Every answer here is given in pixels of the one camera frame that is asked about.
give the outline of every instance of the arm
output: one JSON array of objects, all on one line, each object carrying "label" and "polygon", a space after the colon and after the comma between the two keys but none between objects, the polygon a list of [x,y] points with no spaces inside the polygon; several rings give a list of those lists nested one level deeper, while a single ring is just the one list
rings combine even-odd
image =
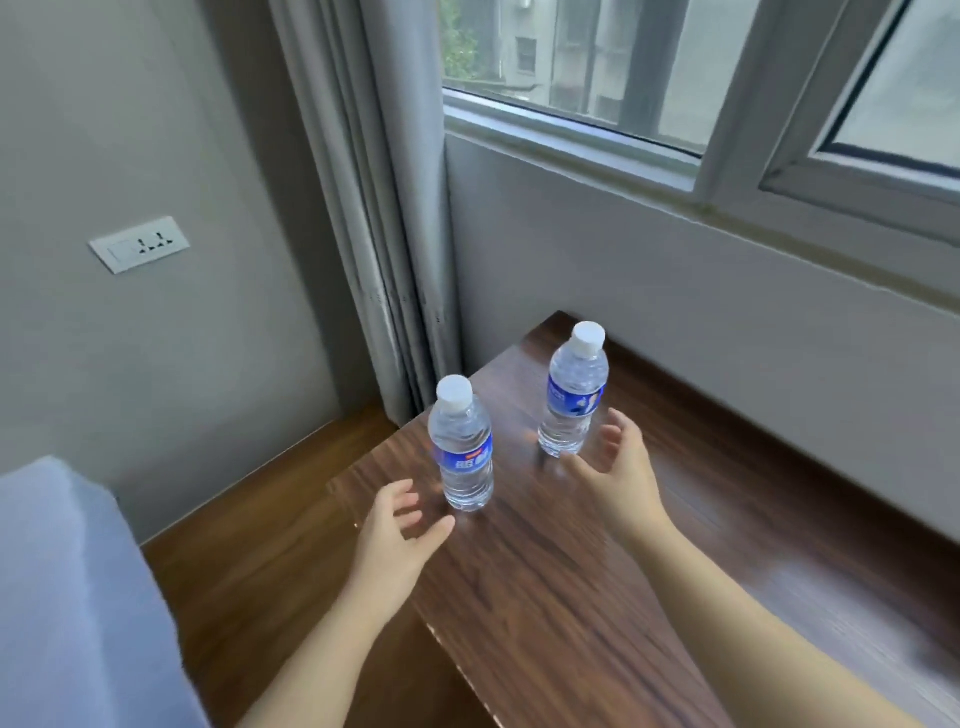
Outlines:
[{"label": "arm", "polygon": [[340,728],[347,719],[357,678],[381,630],[410,596],[427,560],[453,530],[446,516],[418,539],[401,530],[421,511],[413,480],[383,488],[357,542],[350,577],[330,611],[314,627],[240,728]]},{"label": "arm", "polygon": [[613,458],[599,473],[577,455],[567,470],[588,487],[614,538],[653,586],[663,611],[739,728],[916,728],[874,692],[764,609],[676,528],[643,435],[625,415],[601,436]]}]

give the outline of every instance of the hand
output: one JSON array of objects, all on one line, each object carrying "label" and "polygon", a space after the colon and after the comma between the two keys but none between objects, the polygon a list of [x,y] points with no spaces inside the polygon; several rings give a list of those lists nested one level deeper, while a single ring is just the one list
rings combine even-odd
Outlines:
[{"label": "hand", "polygon": [[672,525],[663,503],[643,433],[622,412],[610,409],[610,425],[600,428],[604,452],[613,460],[609,473],[599,473],[579,455],[562,453],[564,468],[594,496],[604,525],[624,546],[635,545]]},{"label": "hand", "polygon": [[375,627],[382,629],[414,591],[420,572],[437,552],[456,522],[444,516],[418,539],[404,539],[401,531],[423,518],[421,511],[397,515],[417,505],[413,480],[400,480],[380,489],[360,531],[350,578],[344,589],[358,608],[370,610]]}]

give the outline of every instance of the window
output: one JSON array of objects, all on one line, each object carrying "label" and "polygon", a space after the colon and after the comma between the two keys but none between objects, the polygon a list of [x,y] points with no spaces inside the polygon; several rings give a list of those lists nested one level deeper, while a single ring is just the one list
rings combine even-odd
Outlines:
[{"label": "window", "polygon": [[960,3],[902,6],[821,149],[960,177]]},{"label": "window", "polygon": [[531,37],[516,39],[516,70],[520,73],[537,73],[537,41]]},{"label": "window", "polygon": [[[501,0],[499,13],[468,10],[476,2],[440,0],[448,87],[700,155],[758,0]],[[501,54],[494,77],[481,73],[479,49],[511,37],[516,55]],[[550,48],[539,72],[538,44]]]},{"label": "window", "polygon": [[960,301],[960,0],[438,2],[451,129]]}]

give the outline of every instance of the window glass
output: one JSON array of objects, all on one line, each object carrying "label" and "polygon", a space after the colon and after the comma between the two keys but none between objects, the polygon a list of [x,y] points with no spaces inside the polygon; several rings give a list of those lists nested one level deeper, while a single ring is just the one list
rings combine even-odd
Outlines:
[{"label": "window glass", "polygon": [[960,176],[960,2],[900,11],[824,150]]},{"label": "window glass", "polygon": [[438,0],[444,85],[702,153],[758,0]]},{"label": "window glass", "polygon": [[516,39],[516,70],[521,73],[537,73],[537,41],[535,38]]}]

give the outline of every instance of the wall socket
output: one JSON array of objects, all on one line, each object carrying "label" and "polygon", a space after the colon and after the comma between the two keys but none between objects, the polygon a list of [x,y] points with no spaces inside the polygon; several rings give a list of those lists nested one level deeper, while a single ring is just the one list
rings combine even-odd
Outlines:
[{"label": "wall socket", "polygon": [[90,248],[113,273],[124,273],[189,247],[190,243],[172,217],[90,241]]}]

